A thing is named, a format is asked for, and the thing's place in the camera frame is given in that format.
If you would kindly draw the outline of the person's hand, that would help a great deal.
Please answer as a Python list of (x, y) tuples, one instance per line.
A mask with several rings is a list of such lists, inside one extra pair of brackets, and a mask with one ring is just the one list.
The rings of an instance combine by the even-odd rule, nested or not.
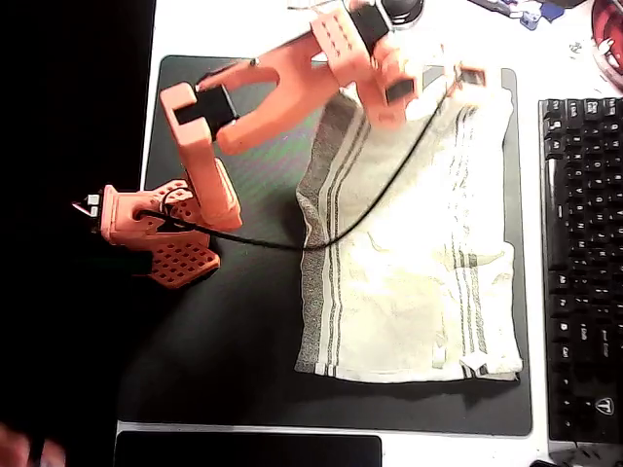
[(51, 439), (28, 436), (1, 423), (1, 465), (10, 467), (65, 467), (65, 449)]

